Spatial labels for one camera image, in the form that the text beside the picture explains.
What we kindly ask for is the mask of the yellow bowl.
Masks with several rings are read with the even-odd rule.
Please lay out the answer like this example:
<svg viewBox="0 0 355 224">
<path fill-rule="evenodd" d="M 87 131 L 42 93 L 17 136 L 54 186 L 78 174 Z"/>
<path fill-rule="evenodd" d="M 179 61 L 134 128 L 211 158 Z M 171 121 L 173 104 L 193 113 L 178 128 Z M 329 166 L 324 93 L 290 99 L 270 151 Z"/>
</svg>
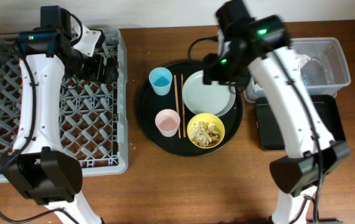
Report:
<svg viewBox="0 0 355 224">
<path fill-rule="evenodd" d="M 221 144 L 225 136 L 225 127 L 217 116 L 200 113 L 188 122 L 187 136 L 197 147 L 212 149 Z"/>
</svg>

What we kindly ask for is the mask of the food scraps rice and peanuts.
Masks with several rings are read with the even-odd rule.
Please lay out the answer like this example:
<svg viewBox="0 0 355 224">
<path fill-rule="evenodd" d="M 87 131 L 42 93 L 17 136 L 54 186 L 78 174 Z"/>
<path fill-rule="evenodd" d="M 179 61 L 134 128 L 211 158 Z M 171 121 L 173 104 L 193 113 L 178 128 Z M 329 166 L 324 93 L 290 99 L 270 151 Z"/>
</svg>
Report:
<svg viewBox="0 0 355 224">
<path fill-rule="evenodd" d="M 221 137 L 220 132 L 214 128 L 215 123 L 206 123 L 204 121 L 194 123 L 189 132 L 191 134 L 190 139 L 200 147 L 214 146 L 219 142 Z"/>
</svg>

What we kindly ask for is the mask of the pink plastic cup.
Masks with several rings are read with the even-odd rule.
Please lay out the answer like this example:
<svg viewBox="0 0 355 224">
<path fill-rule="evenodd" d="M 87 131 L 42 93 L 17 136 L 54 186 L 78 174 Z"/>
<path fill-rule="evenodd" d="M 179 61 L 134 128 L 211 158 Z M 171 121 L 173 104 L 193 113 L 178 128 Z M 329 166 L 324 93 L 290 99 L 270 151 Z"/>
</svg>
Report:
<svg viewBox="0 0 355 224">
<path fill-rule="evenodd" d="M 173 137 L 180 126 L 180 116 L 171 109 L 161 110 L 155 117 L 155 125 L 159 132 L 167 138 Z"/>
</svg>

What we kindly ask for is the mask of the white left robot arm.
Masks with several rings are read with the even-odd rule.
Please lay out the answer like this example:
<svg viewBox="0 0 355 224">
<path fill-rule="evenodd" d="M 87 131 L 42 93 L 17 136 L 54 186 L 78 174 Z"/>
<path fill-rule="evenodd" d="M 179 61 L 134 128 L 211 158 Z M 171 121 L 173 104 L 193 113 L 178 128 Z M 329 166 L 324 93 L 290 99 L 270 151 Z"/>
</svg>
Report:
<svg viewBox="0 0 355 224">
<path fill-rule="evenodd" d="M 82 24 L 60 6 L 40 9 L 40 26 L 15 42 L 22 78 L 19 128 L 0 174 L 26 199 L 43 205 L 64 223 L 101 223 L 82 193 L 79 161 L 63 152 L 59 134 L 62 80 L 104 84 L 118 79 L 118 62 L 105 49 L 103 31 Z"/>
</svg>

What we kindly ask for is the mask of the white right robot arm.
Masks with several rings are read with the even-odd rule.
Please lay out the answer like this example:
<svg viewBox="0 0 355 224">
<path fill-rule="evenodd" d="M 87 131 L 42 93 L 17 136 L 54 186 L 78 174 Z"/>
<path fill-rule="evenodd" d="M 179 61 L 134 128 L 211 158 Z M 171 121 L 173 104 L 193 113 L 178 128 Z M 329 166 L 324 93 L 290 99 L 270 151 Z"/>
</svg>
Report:
<svg viewBox="0 0 355 224">
<path fill-rule="evenodd" d="M 279 188 L 270 223 L 306 223 L 313 212 L 318 223 L 325 177 L 345 160 L 350 149 L 322 122 L 301 79 L 296 53 L 282 20 L 252 17 L 242 1 L 227 1 L 217 11 L 219 47 L 204 57 L 206 85 L 246 87 L 255 78 L 265 92 L 280 128 L 286 156 L 269 169 Z"/>
</svg>

